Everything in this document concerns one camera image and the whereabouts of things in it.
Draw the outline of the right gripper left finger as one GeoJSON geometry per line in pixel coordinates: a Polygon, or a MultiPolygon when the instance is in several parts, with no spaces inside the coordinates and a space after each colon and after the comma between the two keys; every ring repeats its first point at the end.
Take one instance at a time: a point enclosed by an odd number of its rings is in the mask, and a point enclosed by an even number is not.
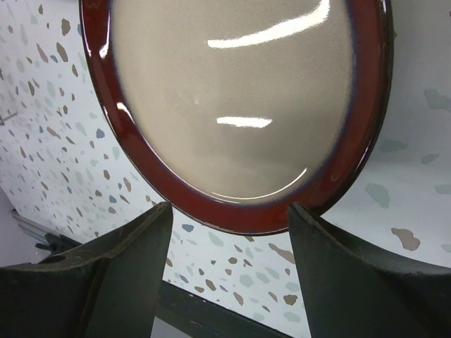
{"type": "Polygon", "coordinates": [[[74,249],[1,269],[2,337],[149,337],[173,208],[155,205],[74,249]]]}

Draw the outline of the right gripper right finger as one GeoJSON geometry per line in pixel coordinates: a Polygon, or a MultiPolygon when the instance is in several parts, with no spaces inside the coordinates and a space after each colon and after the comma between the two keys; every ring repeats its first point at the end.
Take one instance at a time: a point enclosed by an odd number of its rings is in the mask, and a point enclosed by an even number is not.
{"type": "Polygon", "coordinates": [[[300,204],[288,229],[312,337],[449,337],[450,269],[382,249],[300,204]]]}

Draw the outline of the dark brown beige plate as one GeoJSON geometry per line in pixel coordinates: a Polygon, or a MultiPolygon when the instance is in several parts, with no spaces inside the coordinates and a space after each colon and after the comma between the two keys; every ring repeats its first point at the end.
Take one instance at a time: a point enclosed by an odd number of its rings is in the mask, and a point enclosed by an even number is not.
{"type": "Polygon", "coordinates": [[[94,90],[121,148],[181,213],[276,234],[336,204],[381,131],[389,1],[81,1],[94,90]]]}

